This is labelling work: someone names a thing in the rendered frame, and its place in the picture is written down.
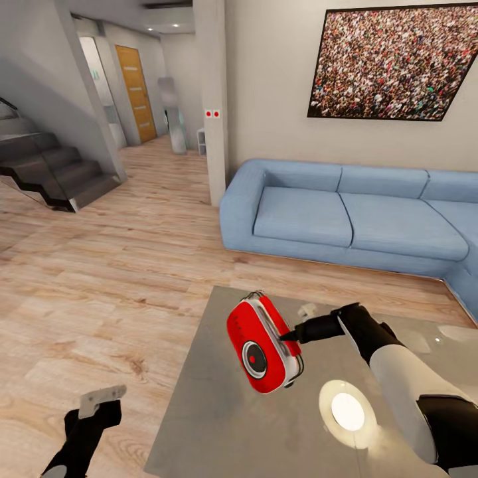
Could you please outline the radio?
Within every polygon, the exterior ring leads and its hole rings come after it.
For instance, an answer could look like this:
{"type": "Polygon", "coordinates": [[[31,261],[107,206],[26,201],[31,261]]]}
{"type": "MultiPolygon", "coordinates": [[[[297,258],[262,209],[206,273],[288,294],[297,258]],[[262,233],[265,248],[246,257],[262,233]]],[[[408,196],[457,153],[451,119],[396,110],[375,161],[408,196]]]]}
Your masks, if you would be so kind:
{"type": "Polygon", "coordinates": [[[253,387],[269,394],[289,388],[298,370],[301,349],[297,341],[281,341],[291,331],[267,295],[242,298],[226,321],[228,334],[253,387]]]}

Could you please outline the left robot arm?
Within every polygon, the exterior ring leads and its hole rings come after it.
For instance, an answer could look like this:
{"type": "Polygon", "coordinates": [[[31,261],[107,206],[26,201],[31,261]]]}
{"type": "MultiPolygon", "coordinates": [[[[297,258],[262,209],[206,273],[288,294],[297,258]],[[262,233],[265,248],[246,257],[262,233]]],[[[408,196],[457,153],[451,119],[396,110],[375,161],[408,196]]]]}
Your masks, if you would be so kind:
{"type": "Polygon", "coordinates": [[[127,385],[91,391],[80,397],[80,409],[72,410],[64,418],[66,443],[40,478],[86,477],[90,461],[105,428],[121,422],[121,402],[127,385]]]}

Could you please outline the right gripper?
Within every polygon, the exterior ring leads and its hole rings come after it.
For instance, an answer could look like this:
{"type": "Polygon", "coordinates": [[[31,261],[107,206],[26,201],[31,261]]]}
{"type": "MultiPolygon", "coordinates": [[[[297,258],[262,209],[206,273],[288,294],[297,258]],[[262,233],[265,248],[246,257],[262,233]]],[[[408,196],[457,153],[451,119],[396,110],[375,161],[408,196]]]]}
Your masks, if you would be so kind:
{"type": "Polygon", "coordinates": [[[323,315],[308,319],[306,322],[294,326],[294,330],[290,333],[280,336],[281,341],[299,341],[301,345],[310,341],[318,341],[319,339],[329,338],[329,334],[322,324],[323,315]]]}

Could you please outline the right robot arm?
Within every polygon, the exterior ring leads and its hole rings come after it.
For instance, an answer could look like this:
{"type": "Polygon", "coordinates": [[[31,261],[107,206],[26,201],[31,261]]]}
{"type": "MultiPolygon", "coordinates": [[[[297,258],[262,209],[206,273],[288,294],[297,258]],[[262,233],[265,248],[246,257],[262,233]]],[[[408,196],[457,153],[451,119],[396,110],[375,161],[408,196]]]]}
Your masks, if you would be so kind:
{"type": "Polygon", "coordinates": [[[379,324],[359,302],[314,316],[309,302],[298,310],[302,322],[281,341],[310,341],[344,335],[371,367],[407,442],[428,464],[451,478],[478,478],[478,404],[428,367],[379,324]]]}

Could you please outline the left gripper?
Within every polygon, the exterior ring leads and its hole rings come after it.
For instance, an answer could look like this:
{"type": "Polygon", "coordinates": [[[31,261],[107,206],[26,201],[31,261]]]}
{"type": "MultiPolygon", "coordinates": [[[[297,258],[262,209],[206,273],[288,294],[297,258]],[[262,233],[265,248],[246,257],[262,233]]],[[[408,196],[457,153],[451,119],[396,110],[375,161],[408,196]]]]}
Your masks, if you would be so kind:
{"type": "Polygon", "coordinates": [[[67,440],[78,434],[86,434],[94,436],[95,442],[99,444],[104,429],[119,425],[121,416],[120,400],[101,403],[93,416],[84,419],[79,419],[79,409],[69,411],[64,418],[67,440]]]}

